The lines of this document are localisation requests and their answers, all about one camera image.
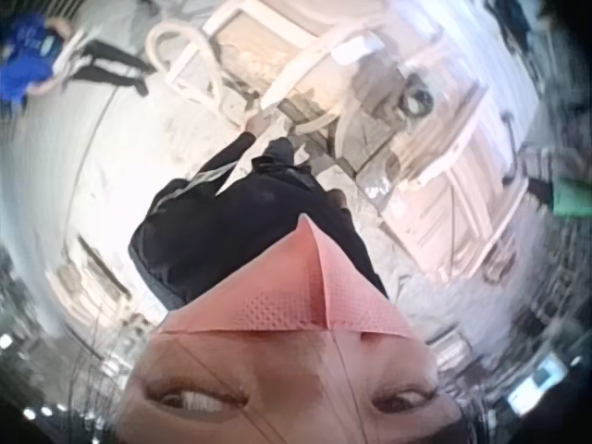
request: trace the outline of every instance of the shoe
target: shoe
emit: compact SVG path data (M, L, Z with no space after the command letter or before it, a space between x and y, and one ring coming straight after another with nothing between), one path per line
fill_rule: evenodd
M134 88L140 95L140 97L146 97L149 93L148 87L146 86L146 81L144 79L136 79L134 83Z
M142 71L142 73L143 73L144 75L146 75L146 76L152 76L153 74L155 74L155 72L156 72L156 68L155 68L155 67L153 67L153 66L152 66L152 65L150 65L150 64L147 64L147 67L148 67L148 68L146 68L146 69L144 69L144 70Z

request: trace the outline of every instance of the floor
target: floor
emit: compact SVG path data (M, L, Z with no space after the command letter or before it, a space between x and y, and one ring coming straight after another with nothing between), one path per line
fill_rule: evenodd
M199 26L212 3L187 1L180 15ZM537 111L537 96L524 67L506 53L495 22L468 1L418 3L429 6L430 14L446 26L490 84L499 109L514 113L518 142L524 140ZM80 11L80 23L87 29L100 26L102 38L132 52L141 51L143 36L157 21L133 0L87 2ZM484 47L493 49L488 54L480 49ZM495 70L491 57L499 60ZM45 273L64 264L65 252L79 235L131 291L138 311L154 324L162 319L166 311L128 257L131 233L157 191L175 177L190 177L238 134L169 90L160 75L152 76L148 86L150 95L140 98L133 90L72 82L65 90L31 101L27 116L5 137L0 238L38 299L44 326L57 335L60 326L54 314L62 314ZM241 160L237 177L248 171L249 158L282 130L279 121L264 135ZM298 156L303 160L306 153ZM545 273L540 262L549 215L524 201L512 227L519 240L519 261L504 286L490 287L476 276L435 288L379 229L376 210L338 166L318 179L328 189L345 190L354 223L391 300L425 339L458 325L477 354L503 347L512 314Z

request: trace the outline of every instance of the pink face mask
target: pink face mask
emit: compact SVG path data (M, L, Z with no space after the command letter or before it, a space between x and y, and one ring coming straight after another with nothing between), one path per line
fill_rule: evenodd
M408 321L307 216L159 333L347 330L417 339Z

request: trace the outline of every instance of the leg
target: leg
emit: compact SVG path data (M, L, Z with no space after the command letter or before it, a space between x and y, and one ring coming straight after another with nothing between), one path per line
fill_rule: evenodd
M86 80L96 83L110 83L115 86L134 86L137 80L133 77L120 76L106 69L94 66L80 68L71 78L73 80Z
M528 192L535 196L542 204L551 207L553 202L553 185L545 180L528 180Z
M83 51L85 56L91 56L93 59L102 58L103 60L110 60L112 62L122 63L129 67L137 68L142 72L152 72L154 68L148 65L135 55L128 54L120 49L107 43L93 40L89 42Z
M109 72L96 66L82 67L72 77L73 80L86 80L95 83L109 83L115 86L133 86L141 97L148 95L148 87L144 79L126 77Z

